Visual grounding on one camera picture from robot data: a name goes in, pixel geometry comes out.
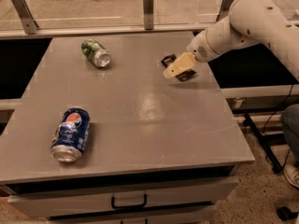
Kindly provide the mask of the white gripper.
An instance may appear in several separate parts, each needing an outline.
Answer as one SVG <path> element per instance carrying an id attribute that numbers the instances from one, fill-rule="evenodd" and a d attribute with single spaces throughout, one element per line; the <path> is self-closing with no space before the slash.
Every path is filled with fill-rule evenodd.
<path id="1" fill-rule="evenodd" d="M 207 30 L 202 31 L 192 39 L 192 42 L 187 47 L 187 51 L 181 53 L 177 58 L 169 55 L 163 59 L 166 65 L 164 70 L 166 78 L 176 77 L 193 68 L 195 59 L 198 62 L 207 63 L 219 57 L 219 54 L 208 44 Z"/>

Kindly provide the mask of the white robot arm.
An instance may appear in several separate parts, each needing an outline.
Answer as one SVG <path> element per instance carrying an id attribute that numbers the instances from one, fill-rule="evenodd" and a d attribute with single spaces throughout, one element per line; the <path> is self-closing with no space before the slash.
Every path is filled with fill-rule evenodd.
<path id="1" fill-rule="evenodd" d="M 228 15 L 196 35 L 187 50 L 167 66 L 164 76 L 175 77 L 197 62 L 207 63 L 228 51 L 256 44 L 265 45 L 299 78 L 299 28 L 272 0 L 234 0 Z"/>

